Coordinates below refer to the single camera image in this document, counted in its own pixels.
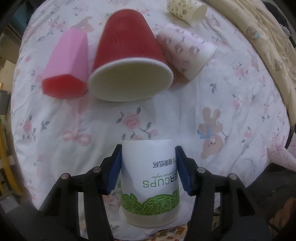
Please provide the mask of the white cup with animal print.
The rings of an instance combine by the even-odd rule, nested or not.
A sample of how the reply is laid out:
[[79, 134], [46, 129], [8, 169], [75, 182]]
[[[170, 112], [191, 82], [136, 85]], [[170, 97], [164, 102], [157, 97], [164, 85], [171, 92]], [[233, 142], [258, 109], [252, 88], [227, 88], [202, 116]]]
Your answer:
[[201, 1], [169, 0], [166, 1], [166, 7], [170, 13], [191, 27], [197, 27], [207, 12], [207, 5]]

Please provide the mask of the red ribbed paper cup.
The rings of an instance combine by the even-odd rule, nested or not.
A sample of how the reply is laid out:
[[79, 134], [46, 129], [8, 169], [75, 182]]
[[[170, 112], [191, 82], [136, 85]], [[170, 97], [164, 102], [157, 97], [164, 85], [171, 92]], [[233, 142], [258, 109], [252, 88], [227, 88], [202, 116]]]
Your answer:
[[105, 101], [135, 101], [168, 89], [173, 79], [143, 15], [134, 9], [113, 13], [99, 40], [88, 91]]

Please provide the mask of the cream bear-print duvet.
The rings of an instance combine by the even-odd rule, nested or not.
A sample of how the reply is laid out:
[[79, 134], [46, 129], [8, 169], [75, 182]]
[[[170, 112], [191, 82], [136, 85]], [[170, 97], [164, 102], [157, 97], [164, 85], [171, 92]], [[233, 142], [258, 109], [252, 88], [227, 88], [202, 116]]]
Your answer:
[[243, 33], [278, 88], [290, 122], [288, 146], [295, 131], [295, 50], [262, 1], [206, 1]]

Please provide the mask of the white cup with pink pattern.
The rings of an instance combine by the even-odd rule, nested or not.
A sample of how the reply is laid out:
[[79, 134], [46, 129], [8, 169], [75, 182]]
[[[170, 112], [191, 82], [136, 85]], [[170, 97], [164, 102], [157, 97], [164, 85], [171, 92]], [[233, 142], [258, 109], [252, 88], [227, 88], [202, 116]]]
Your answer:
[[156, 40], [167, 62], [189, 81], [197, 77], [217, 50], [217, 45], [173, 24], [165, 25]]

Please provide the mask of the pink faceted plastic cup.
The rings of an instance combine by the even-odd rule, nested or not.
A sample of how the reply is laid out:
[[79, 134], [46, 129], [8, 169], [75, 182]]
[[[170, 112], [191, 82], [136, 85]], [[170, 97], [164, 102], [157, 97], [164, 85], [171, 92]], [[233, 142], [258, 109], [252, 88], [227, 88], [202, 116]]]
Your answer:
[[78, 98], [87, 90], [87, 34], [72, 28], [56, 44], [42, 73], [44, 95], [56, 99]]

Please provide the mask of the yellow chair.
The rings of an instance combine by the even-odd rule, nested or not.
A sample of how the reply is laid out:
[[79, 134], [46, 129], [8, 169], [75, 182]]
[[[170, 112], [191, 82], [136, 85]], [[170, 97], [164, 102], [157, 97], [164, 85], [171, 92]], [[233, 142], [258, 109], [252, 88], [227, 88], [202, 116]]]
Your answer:
[[7, 156], [7, 151], [6, 151], [6, 143], [5, 143], [5, 127], [4, 125], [1, 123], [1, 163], [6, 175], [6, 178], [8, 180], [8, 183], [10, 185], [10, 187], [12, 188], [12, 190], [18, 195], [18, 196], [22, 196], [22, 192], [13, 176], [13, 173], [11, 171], [11, 164], [10, 164], [10, 160]]

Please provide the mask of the white floral bed sheet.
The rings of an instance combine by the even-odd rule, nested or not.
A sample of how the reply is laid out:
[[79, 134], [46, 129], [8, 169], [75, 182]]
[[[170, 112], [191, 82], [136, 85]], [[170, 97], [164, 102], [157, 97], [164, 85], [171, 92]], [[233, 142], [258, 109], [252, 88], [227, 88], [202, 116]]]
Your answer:
[[191, 82], [127, 103], [90, 94], [58, 100], [42, 92], [42, 73], [62, 34], [83, 30], [93, 64], [103, 28], [121, 9], [140, 12], [154, 34], [172, 23], [189, 26], [166, 1], [46, 1], [24, 33], [11, 98], [11, 129], [24, 184], [39, 208], [62, 173], [79, 175], [101, 163], [123, 141], [178, 141], [213, 174], [235, 173], [250, 185], [283, 150], [290, 133], [287, 109], [265, 64], [245, 35], [208, 4], [190, 32], [217, 45]]

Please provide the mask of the white cup with green leaves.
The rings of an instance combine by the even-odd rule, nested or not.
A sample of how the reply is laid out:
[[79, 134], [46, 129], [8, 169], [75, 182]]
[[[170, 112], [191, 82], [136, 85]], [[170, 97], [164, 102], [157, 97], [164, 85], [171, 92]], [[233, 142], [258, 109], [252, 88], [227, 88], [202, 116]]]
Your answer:
[[121, 218], [140, 228], [158, 228], [181, 214], [172, 140], [125, 141], [121, 163]]

